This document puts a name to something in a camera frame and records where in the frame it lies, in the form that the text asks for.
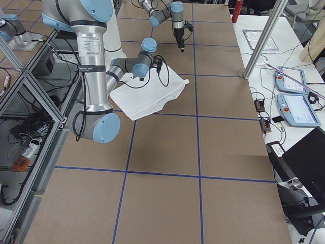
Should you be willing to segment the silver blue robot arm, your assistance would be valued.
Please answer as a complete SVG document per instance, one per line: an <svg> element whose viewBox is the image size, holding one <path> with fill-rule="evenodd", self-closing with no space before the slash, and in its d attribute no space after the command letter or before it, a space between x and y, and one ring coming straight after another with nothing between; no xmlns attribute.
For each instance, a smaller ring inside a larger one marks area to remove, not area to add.
<svg viewBox="0 0 325 244"><path fill-rule="evenodd" d="M145 78L153 63L157 43L145 38L137 57L116 58L106 68L104 33L114 13L112 1L42 1L43 22L77 37L84 100L75 103L67 120L77 139L111 142L120 130L120 119L109 103L110 92L125 73Z"/></svg>
<svg viewBox="0 0 325 244"><path fill-rule="evenodd" d="M165 7L161 10L155 8L152 1L141 0L138 3L148 13L149 21L153 27L158 27L166 20L171 19L174 38L180 51L184 52L185 19L183 16L183 3L180 1L170 2L165 4Z"/></svg>

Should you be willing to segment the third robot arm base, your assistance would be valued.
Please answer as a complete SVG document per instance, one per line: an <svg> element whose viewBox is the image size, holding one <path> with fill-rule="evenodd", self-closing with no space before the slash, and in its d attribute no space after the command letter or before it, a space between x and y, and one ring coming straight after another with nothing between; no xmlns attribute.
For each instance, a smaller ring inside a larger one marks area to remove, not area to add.
<svg viewBox="0 0 325 244"><path fill-rule="evenodd" d="M32 51L43 35L28 33L15 14L5 14L1 16L1 38L13 50Z"/></svg>

